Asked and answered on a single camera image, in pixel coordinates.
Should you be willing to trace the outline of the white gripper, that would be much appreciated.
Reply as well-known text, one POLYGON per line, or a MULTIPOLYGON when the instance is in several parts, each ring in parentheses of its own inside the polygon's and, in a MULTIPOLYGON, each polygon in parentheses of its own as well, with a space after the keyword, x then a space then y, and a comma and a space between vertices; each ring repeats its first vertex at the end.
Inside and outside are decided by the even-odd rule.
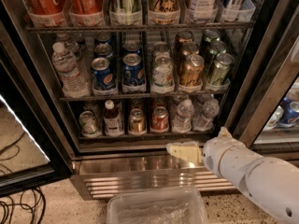
MULTIPOLYGON (((231 138, 232 135, 227 128, 221 127, 218 137, 231 138)), ((202 149, 199 147, 198 142, 169 143, 166 145, 166 150, 171 156, 190 162, 196 166, 203 163, 202 149)))

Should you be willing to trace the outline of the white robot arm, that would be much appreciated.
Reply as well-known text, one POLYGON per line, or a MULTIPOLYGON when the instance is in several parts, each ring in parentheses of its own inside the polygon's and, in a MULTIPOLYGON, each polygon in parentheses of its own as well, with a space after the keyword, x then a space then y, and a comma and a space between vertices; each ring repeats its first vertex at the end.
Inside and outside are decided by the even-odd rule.
POLYGON ((203 164, 281 224, 299 224, 299 168, 293 164, 248 149, 224 127, 202 147, 196 141, 176 142, 166 150, 196 166, 203 164))

